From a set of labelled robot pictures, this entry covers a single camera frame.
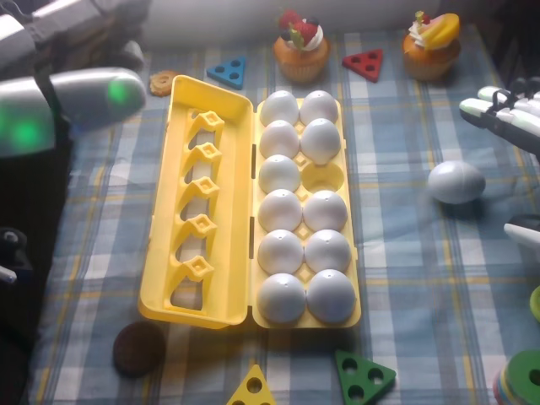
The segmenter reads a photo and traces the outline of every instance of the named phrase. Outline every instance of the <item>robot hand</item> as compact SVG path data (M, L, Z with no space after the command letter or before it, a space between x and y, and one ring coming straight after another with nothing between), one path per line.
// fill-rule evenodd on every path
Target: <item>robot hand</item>
M500 138L540 156L540 78L517 79L510 91L493 86L478 91L477 99L459 105L462 118L487 128Z
M67 132L79 138L140 111L146 101L141 78L103 67L18 78L0 83L0 159L53 149ZM60 131L58 122L67 124Z

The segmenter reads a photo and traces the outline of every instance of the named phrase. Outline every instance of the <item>cupcake with orange fruit slice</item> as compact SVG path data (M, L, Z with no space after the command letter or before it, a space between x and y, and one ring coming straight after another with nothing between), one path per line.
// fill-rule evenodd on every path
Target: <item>cupcake with orange fruit slice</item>
M459 17L443 14L430 19L422 11L402 42L403 65L417 80L431 81L444 76L459 57Z
M281 35L273 45L279 70L292 82L309 83L322 72L330 57L330 42L317 19L302 19L286 10L279 19Z

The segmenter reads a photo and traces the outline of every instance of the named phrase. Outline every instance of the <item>tablecloth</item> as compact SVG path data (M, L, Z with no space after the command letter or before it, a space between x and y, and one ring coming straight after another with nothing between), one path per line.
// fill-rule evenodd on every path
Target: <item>tablecloth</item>
M402 69L402 31L335 35L327 74L291 86L270 43L148 54L144 81L160 70L215 82L205 68L246 56L244 90L254 105L278 89L304 97L324 89L343 106L363 315L347 330L268 331L248 315L211 331L160 324L165 363L142 379L111 361L117 333L141 319L138 289L148 242L169 98L108 132L81 139L49 277L29 400L50 404L225 404L254 363L278 404L343 403L336 348L397 371L385 405L495 404L491 383L513 354L540 347L528 300L538 257L511 241L512 215L537 213L531 155L464 122L461 100L500 81L475 27L449 77L419 84ZM377 84L341 66L381 48ZM487 179L483 197L442 206L426 194L435 165L463 159Z

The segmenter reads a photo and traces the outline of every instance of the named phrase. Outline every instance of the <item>green triangle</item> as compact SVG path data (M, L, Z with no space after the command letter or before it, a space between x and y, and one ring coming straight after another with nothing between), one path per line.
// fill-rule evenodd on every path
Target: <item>green triangle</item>
M357 354L337 350L336 362L345 405L375 403L396 380L396 371Z

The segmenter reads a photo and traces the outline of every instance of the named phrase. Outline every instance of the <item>yellow triangle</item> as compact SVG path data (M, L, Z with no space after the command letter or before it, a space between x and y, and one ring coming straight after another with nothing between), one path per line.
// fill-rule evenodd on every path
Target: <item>yellow triangle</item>
M227 405L276 405L258 365L251 367Z

